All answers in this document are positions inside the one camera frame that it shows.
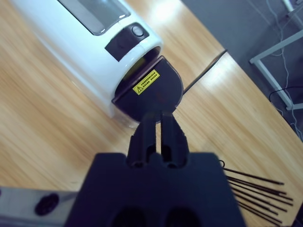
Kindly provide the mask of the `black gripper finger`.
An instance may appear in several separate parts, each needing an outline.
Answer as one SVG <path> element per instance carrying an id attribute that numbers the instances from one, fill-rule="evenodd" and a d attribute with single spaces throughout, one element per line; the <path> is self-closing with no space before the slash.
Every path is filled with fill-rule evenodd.
<path id="1" fill-rule="evenodd" d="M 161 123 L 161 155 L 167 167 L 184 167 L 188 159 L 187 138 L 172 113 L 163 112 Z"/>
<path id="2" fill-rule="evenodd" d="M 147 113 L 131 136 L 127 164 L 130 167 L 144 167 L 150 155 L 156 152 L 156 117 Z"/>

